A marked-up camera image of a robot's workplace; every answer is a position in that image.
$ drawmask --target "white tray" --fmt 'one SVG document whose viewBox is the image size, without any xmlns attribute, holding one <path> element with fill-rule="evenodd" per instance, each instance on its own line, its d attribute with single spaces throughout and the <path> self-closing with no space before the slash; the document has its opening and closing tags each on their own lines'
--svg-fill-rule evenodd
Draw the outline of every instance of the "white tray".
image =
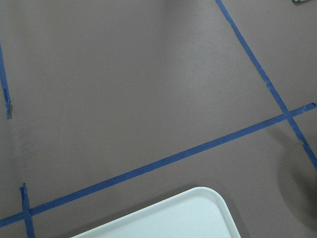
<svg viewBox="0 0 317 238">
<path fill-rule="evenodd" d="M 241 238 L 223 198 L 196 187 L 74 238 Z"/>
</svg>

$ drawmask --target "blue painter's tape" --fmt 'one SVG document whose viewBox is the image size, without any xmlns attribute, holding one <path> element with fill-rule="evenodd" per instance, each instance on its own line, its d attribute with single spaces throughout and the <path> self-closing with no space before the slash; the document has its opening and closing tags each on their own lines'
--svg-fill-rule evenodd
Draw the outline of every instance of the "blue painter's tape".
<svg viewBox="0 0 317 238">
<path fill-rule="evenodd" d="M 242 36 L 240 30 L 238 29 L 237 25 L 234 23 L 233 19 L 231 18 L 229 12 L 223 5 L 221 0 L 215 0 L 218 4 L 220 10 L 222 11 L 222 14 L 226 18 L 226 20 L 230 23 L 232 29 L 234 30 L 238 40 L 240 41 L 242 47 L 244 48 L 245 52 L 249 56 L 251 62 L 253 63 L 254 67 L 257 69 L 258 73 L 260 74 L 263 81 L 266 83 L 267 88 L 271 92 L 272 96 L 276 100 L 277 104 L 281 108 L 283 114 L 286 116 L 289 124 L 291 125 L 294 133 L 296 134 L 297 138 L 302 142 L 303 148 L 305 149 L 309 159 L 311 160 L 312 164 L 314 165 L 315 169 L 317 170 L 317 158 L 315 154 L 313 153 L 312 149 L 310 148 L 309 144 L 307 143 L 303 133 L 299 129 L 298 125 L 296 124 L 295 120 L 292 118 L 292 115 L 290 111 L 287 109 L 286 104 L 283 102 L 282 98 L 280 97 L 279 93 L 271 83 L 270 79 L 268 78 L 266 72 L 263 70 L 262 66 L 260 65 L 259 61 L 253 54 L 251 48 L 249 47 L 248 43 Z"/>
<path fill-rule="evenodd" d="M 317 108 L 317 106 L 314 103 L 310 103 L 310 104 L 304 105 L 304 106 L 302 106 L 300 108 L 297 108 L 297 109 L 291 111 L 290 114 L 291 114 L 291 116 L 295 117 L 297 115 L 300 115 L 300 114 L 302 114 L 304 112 L 308 112 L 308 111 L 316 109 L 316 108 Z M 165 165 L 171 164 L 171 163 L 173 163 L 175 161 L 187 158 L 190 155 L 195 155 L 195 154 L 200 153 L 202 151 L 205 151 L 205 150 L 208 150 L 210 148 L 213 148 L 213 147 L 215 147 L 217 145 L 224 144 L 226 142 L 229 142 L 231 140 L 237 139 L 237 138 L 242 137 L 244 135 L 250 134 L 250 133 L 255 132 L 257 130 L 260 130 L 260 129 L 266 128 L 268 126 L 274 125 L 274 124 L 276 124 L 278 122 L 281 122 L 283 120 L 286 120 L 285 115 L 279 115 L 279 116 L 273 117 L 271 119 L 265 120 L 263 122 L 260 122 L 258 124 L 253 125 L 253 126 L 245 128 L 245 129 L 240 130 L 238 132 L 223 136 L 223 137 L 218 138 L 216 140 L 212 140 L 212 141 L 207 142 L 205 144 L 196 146 L 196 147 L 194 147 L 192 149 L 185 150 L 185 151 L 180 152 L 180 153 L 178 153 L 176 155 L 169 156 L 169 157 L 167 157 L 165 159 L 156 161 L 156 162 L 151 163 L 149 165 L 145 165 L 143 167 L 140 167 L 138 169 L 132 170 L 132 171 L 127 172 L 125 174 L 116 176 L 114 178 L 111 178 L 111 179 L 108 179 L 106 181 L 97 183 L 97 184 L 95 184 L 93 186 L 84 188 L 82 190 L 79 190 L 77 192 L 71 193 L 71 194 L 66 195 L 64 197 L 61 197 L 61 198 L 55 199 L 53 201 L 47 202 L 45 204 L 39 205 L 39 206 L 34 207 L 34 208 L 32 208 L 30 210 L 31 216 L 34 216 L 34 215 L 37 215 L 39 213 L 45 212 L 45 211 L 50 210 L 50 209 L 52 209 L 54 207 L 58 207 L 58 206 L 63 205 L 65 203 L 67 203 L 67 202 L 76 200 L 76 199 L 81 198 L 83 196 L 86 196 L 86 195 L 92 194 L 94 192 L 100 191 L 102 189 L 105 189 L 107 187 L 116 185 L 116 184 L 118 184 L 120 182 L 123 182 L 123 181 L 126 181 L 128 179 L 131 179 L 131 178 L 137 177 L 139 175 L 145 174 L 147 172 L 153 171 L 153 170 L 158 169 L 160 167 L 163 167 Z M 4 227 L 4 226 L 7 226 L 7 225 L 10 225 L 12 223 L 21 221 L 23 219 L 24 219 L 23 213 L 18 213 L 18 214 L 15 214 L 13 216 L 4 218 L 4 219 L 0 220 L 0 228 Z"/>
<path fill-rule="evenodd" d="M 1 44 L 0 44 L 0 81 L 1 81 L 1 86 L 3 90 L 4 102 L 5 102 L 5 108 L 6 108 L 6 117 L 9 118 L 11 99 L 9 94 L 8 83 L 6 81 L 6 74 L 4 69 Z"/>
<path fill-rule="evenodd" d="M 20 190 L 21 190 L 21 197 L 22 197 L 22 209 L 23 209 L 26 234 L 28 238 L 35 238 L 32 216 L 30 213 L 28 191 L 26 189 L 25 183 L 22 185 L 22 187 L 20 187 Z"/>
</svg>

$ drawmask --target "tape strip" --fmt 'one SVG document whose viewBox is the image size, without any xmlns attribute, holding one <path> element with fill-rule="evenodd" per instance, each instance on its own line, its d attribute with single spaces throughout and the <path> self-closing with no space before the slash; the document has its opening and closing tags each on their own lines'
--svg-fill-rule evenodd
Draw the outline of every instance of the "tape strip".
<svg viewBox="0 0 317 238">
<path fill-rule="evenodd" d="M 23 217 L 25 222 L 26 234 L 28 238 L 35 238 L 32 216 L 30 213 L 30 204 L 28 198 L 28 191 L 26 189 L 25 183 L 20 187 L 21 197 L 22 197 L 22 209 L 23 209 Z"/>
<path fill-rule="evenodd" d="M 3 90 L 4 101 L 5 101 L 6 117 L 9 118 L 10 117 L 11 99 L 10 99 L 10 94 L 9 94 L 8 83 L 6 81 L 6 74 L 5 74 L 5 69 L 4 69 L 1 44 L 0 44 L 0 81 L 1 81 L 1 86 L 2 86 L 2 90 Z"/>
<path fill-rule="evenodd" d="M 307 105 L 304 105 L 304 106 L 302 106 L 300 108 L 297 108 L 297 109 L 291 111 L 290 114 L 291 114 L 292 117 L 295 117 L 297 115 L 300 115 L 300 114 L 302 114 L 304 112 L 308 112 L 308 111 L 316 109 L 316 108 L 317 108 L 317 106 L 314 103 L 309 103 Z M 223 137 L 218 138 L 216 140 L 212 140 L 212 141 L 207 142 L 205 144 L 196 146 L 196 147 L 194 147 L 192 149 L 185 150 L 185 151 L 180 152 L 180 153 L 178 153 L 176 155 L 169 156 L 167 158 L 164 158 L 164 159 L 156 161 L 154 163 L 145 165 L 143 167 L 140 167 L 138 169 L 132 170 L 132 171 L 127 172 L 125 174 L 116 176 L 114 178 L 110 178 L 110 179 L 108 179 L 106 181 L 97 183 L 97 184 L 95 184 L 93 186 L 84 188 L 82 190 L 79 190 L 77 192 L 71 193 L 71 194 L 66 195 L 64 197 L 61 197 L 61 198 L 55 199 L 53 201 L 47 202 L 45 204 L 39 205 L 37 207 L 34 207 L 34 208 L 32 208 L 30 210 L 31 216 L 34 216 L 34 215 L 37 215 L 39 213 L 45 212 L 45 211 L 50 210 L 50 209 L 52 209 L 54 207 L 63 205 L 65 203 L 67 203 L 67 202 L 76 200 L 76 199 L 81 198 L 83 196 L 86 196 L 86 195 L 92 194 L 94 192 L 100 191 L 102 189 L 105 189 L 107 187 L 116 185 L 116 184 L 118 184 L 120 182 L 123 182 L 123 181 L 126 181 L 128 179 L 131 179 L 131 178 L 137 177 L 139 175 L 145 174 L 147 172 L 153 171 L 155 169 L 158 169 L 158 168 L 163 167 L 165 165 L 171 164 L 171 163 L 176 162 L 178 160 L 187 158 L 188 156 L 195 155 L 197 153 L 200 153 L 200 152 L 203 152 L 205 150 L 211 149 L 211 148 L 213 148 L 213 147 L 215 147 L 217 145 L 221 145 L 221 144 L 224 144 L 224 143 L 229 142 L 231 140 L 240 138 L 240 137 L 242 137 L 244 135 L 251 134 L 251 133 L 253 133 L 255 131 L 258 131 L 260 129 L 266 128 L 266 127 L 271 126 L 271 125 L 274 125 L 274 124 L 279 123 L 279 122 L 284 121 L 284 120 L 286 120 L 286 116 L 285 115 L 279 115 L 279 116 L 273 117 L 271 119 L 265 120 L 263 122 L 257 123 L 255 125 L 252 125 L 250 127 L 247 127 L 245 129 L 242 129 L 240 131 L 237 131 L 235 133 L 223 136 Z M 0 228 L 1 227 L 5 227 L 7 225 L 10 225 L 12 223 L 21 221 L 23 219 L 24 219 L 23 213 L 18 213 L 18 214 L 15 214 L 13 216 L 1 219 L 0 220 Z"/>
<path fill-rule="evenodd" d="M 227 11 L 225 6 L 223 5 L 222 1 L 221 0 L 215 0 L 215 1 L 218 4 L 218 6 L 219 6 L 220 10 L 222 11 L 222 14 L 226 18 L 226 20 L 230 23 L 230 25 L 231 25 L 232 29 L 234 30 L 238 40 L 240 41 L 242 47 L 244 48 L 245 52 L 249 56 L 251 62 L 254 65 L 254 67 L 257 69 L 257 71 L 260 74 L 261 78 L 266 83 L 267 88 L 269 89 L 269 91 L 271 92 L 271 94 L 274 97 L 275 101 L 277 102 L 277 104 L 281 108 L 283 114 L 286 116 L 286 118 L 287 118 L 289 124 L 291 125 L 293 131 L 295 132 L 297 138 L 302 142 L 304 150 L 306 151 L 309 159 L 311 160 L 312 164 L 314 165 L 314 167 L 315 167 L 315 169 L 317 171 L 317 158 L 316 158 L 315 154 L 313 153 L 312 149 L 310 148 L 308 142 L 306 141 L 303 133 L 299 129 L 298 125 L 296 124 L 295 120 L 292 118 L 289 110 L 286 107 L 286 104 L 283 102 L 283 100 L 280 97 L 279 93 L 277 92 L 277 90 L 275 89 L 273 84 L 271 83 L 271 81 L 268 78 L 266 72 L 263 70 L 263 68 L 260 65 L 259 61 L 257 60 L 255 55 L 253 54 L 253 52 L 252 52 L 251 48 L 249 47 L 248 43 L 243 38 L 240 30 L 238 29 L 238 27 L 236 26 L 236 24 L 232 20 L 229 12 Z"/>
</svg>

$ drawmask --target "floor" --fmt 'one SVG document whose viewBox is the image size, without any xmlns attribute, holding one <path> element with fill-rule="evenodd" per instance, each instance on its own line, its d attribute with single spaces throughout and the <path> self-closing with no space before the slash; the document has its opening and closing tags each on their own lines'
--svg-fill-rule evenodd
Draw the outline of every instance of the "floor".
<svg viewBox="0 0 317 238">
<path fill-rule="evenodd" d="M 317 0 L 223 0 L 289 110 L 317 102 Z M 282 114 L 213 0 L 0 2 L 0 219 Z M 317 154 L 317 110 L 294 117 Z M 317 173 L 286 120 L 33 216 L 69 238 L 196 186 L 241 237 L 315 238 Z M 0 237 L 25 238 L 23 221 Z"/>
</svg>

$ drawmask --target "blue tape line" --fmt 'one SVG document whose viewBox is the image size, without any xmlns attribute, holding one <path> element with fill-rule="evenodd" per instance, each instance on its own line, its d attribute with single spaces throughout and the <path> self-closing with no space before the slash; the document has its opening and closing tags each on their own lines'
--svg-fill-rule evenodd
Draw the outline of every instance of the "blue tape line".
<svg viewBox="0 0 317 238">
<path fill-rule="evenodd" d="M 0 44 L 0 81 L 1 81 L 1 86 L 2 86 L 2 90 L 3 90 L 4 101 L 5 101 L 6 117 L 9 118 L 10 117 L 11 99 L 10 99 L 10 94 L 9 94 L 8 83 L 6 81 L 6 74 L 5 74 L 5 69 L 4 69 L 1 44 Z"/>
<path fill-rule="evenodd" d="M 316 109 L 316 108 L 317 108 L 317 106 L 314 103 L 309 103 L 309 104 L 304 105 L 304 106 L 302 106 L 300 108 L 292 110 L 290 113 L 291 113 L 291 116 L 295 117 L 297 115 L 300 115 L 302 113 L 308 112 L 308 111 Z M 180 153 L 178 153 L 176 155 L 172 155 L 170 157 L 167 157 L 165 159 L 159 160 L 159 161 L 154 162 L 152 164 L 145 165 L 143 167 L 140 167 L 138 169 L 132 170 L 132 171 L 127 172 L 125 174 L 119 175 L 117 177 L 108 179 L 106 181 L 97 183 L 97 184 L 95 184 L 93 186 L 90 186 L 90 187 L 84 188 L 82 190 L 79 190 L 77 192 L 71 193 L 71 194 L 66 195 L 64 197 L 61 197 L 61 198 L 55 199 L 53 201 L 47 202 L 45 204 L 39 205 L 39 206 L 34 207 L 34 208 L 32 208 L 30 210 L 31 216 L 34 216 L 34 215 L 37 215 L 39 213 L 45 212 L 45 211 L 50 210 L 50 209 L 52 209 L 54 207 L 63 205 L 65 203 L 67 203 L 67 202 L 70 202 L 70 201 L 76 200 L 78 198 L 81 198 L 83 196 L 86 196 L 86 195 L 92 194 L 94 192 L 100 191 L 102 189 L 105 189 L 107 187 L 113 186 L 115 184 L 118 184 L 120 182 L 126 181 L 128 179 L 134 178 L 136 176 L 139 176 L 139 175 L 145 174 L 147 172 L 153 171 L 153 170 L 158 169 L 160 167 L 163 167 L 165 165 L 171 164 L 171 163 L 173 163 L 175 161 L 184 159 L 184 158 L 186 158 L 186 157 L 188 157 L 190 155 L 194 155 L 194 154 L 200 153 L 202 151 L 208 150 L 209 148 L 213 148 L 213 147 L 215 147 L 217 145 L 221 145 L 221 144 L 224 144 L 224 143 L 229 142 L 231 140 L 240 138 L 240 137 L 242 137 L 244 135 L 247 135 L 247 134 L 250 134 L 250 133 L 255 132 L 257 130 L 260 130 L 260 129 L 266 128 L 268 126 L 274 125 L 274 124 L 279 123 L 279 122 L 281 122 L 283 120 L 286 120 L 286 116 L 285 115 L 278 115 L 276 117 L 273 117 L 271 119 L 265 120 L 265 121 L 260 122 L 260 123 L 257 123 L 257 124 L 255 124 L 253 126 L 245 128 L 245 129 L 240 130 L 238 132 L 223 136 L 223 137 L 221 137 L 219 139 L 216 139 L 216 140 L 212 140 L 212 141 L 207 142 L 205 144 L 196 146 L 196 147 L 194 147 L 192 149 L 180 152 Z M 15 214 L 13 216 L 1 219 L 0 220 L 0 228 L 1 227 L 5 227 L 7 225 L 10 225 L 12 223 L 21 221 L 23 219 L 24 219 L 23 213 L 18 213 L 18 214 Z"/>
<path fill-rule="evenodd" d="M 287 118 L 289 124 L 291 125 L 293 131 L 295 132 L 297 138 L 302 142 L 304 150 L 306 151 L 309 159 L 311 160 L 312 164 L 314 165 L 314 167 L 315 167 L 315 169 L 317 171 L 317 158 L 316 158 L 315 154 L 313 153 L 312 149 L 310 148 L 308 142 L 306 141 L 303 133 L 299 129 L 298 125 L 296 124 L 295 120 L 292 118 L 290 111 L 286 107 L 286 104 L 283 102 L 283 100 L 280 97 L 279 93 L 277 92 L 277 90 L 275 89 L 273 84 L 271 83 L 271 81 L 268 78 L 266 72 L 263 70 L 263 68 L 260 65 L 259 61 L 257 60 L 255 55 L 253 54 L 251 48 L 249 47 L 248 43 L 246 42 L 246 40 L 242 36 L 240 30 L 238 29 L 238 27 L 234 23 L 233 19 L 231 18 L 229 12 L 227 11 L 225 6 L 223 5 L 222 1 L 221 0 L 215 0 L 215 1 L 218 4 L 218 6 L 219 6 L 220 10 L 222 11 L 222 14 L 226 18 L 226 20 L 230 23 L 230 25 L 231 25 L 232 29 L 234 30 L 238 40 L 240 41 L 242 47 L 244 48 L 245 52 L 249 56 L 251 62 L 254 65 L 254 67 L 257 69 L 257 71 L 260 74 L 261 78 L 266 83 L 267 88 L 269 89 L 269 91 L 271 92 L 271 94 L 274 97 L 275 101 L 277 102 L 277 104 L 281 108 L 283 114 L 286 116 L 286 118 Z"/>
<path fill-rule="evenodd" d="M 26 234 L 28 238 L 35 238 L 34 227 L 32 223 L 32 216 L 30 213 L 28 191 L 26 189 L 25 183 L 22 185 L 22 187 L 20 187 L 20 190 L 21 190 L 21 197 L 22 197 L 22 209 L 23 209 Z"/>
</svg>

